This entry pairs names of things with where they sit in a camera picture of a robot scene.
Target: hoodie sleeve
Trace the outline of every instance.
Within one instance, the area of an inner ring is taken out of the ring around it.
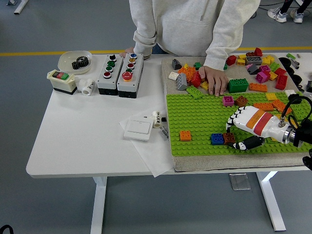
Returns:
[[[134,52],[148,56],[156,41],[156,26],[152,0],[129,0],[130,11],[136,31]]]
[[[255,13],[260,0],[225,0],[215,23],[213,41],[206,50],[205,66],[223,71],[228,54],[243,39],[243,26]]]

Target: yellow floor line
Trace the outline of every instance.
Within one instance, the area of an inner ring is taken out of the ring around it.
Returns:
[[[254,47],[241,47],[237,51],[254,51]],[[312,50],[312,46],[293,46],[293,47],[260,47],[262,51],[266,50]],[[90,50],[91,54],[119,54],[124,50]],[[48,51],[48,52],[16,52],[16,53],[0,53],[0,57],[4,56],[41,56],[41,55],[62,55],[67,51]]]

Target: sneaker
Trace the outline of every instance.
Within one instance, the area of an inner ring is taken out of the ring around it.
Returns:
[[[295,23],[302,23],[302,20],[303,20],[303,13],[297,13],[297,9],[296,10],[293,10],[291,11],[291,17],[293,18],[293,21]]]
[[[276,9],[270,9],[268,10],[268,16],[271,17],[272,19],[275,19],[277,22],[284,23],[287,21],[286,20],[287,13],[285,12],[281,14],[280,10],[281,10],[280,7]]]

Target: person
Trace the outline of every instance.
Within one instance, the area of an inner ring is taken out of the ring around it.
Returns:
[[[209,93],[224,94],[228,78],[223,68],[228,54],[243,37],[243,25],[260,0],[129,0],[136,31],[134,48],[147,59],[156,48],[174,56],[206,56],[199,69]]]
[[[293,0],[285,0],[282,7],[268,10],[268,16],[275,19],[277,22],[284,23],[287,21],[287,11],[290,8]],[[304,0],[302,5],[291,11],[290,15],[295,23],[302,23],[304,14],[303,12],[307,9],[312,0]]]

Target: white plate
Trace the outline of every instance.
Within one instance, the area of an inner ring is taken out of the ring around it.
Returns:
[[[89,60],[88,66],[74,69],[72,62],[76,61],[78,57],[86,56]],[[62,54],[58,61],[58,69],[67,74],[83,74],[90,70],[92,64],[92,54],[89,51],[69,51]]]

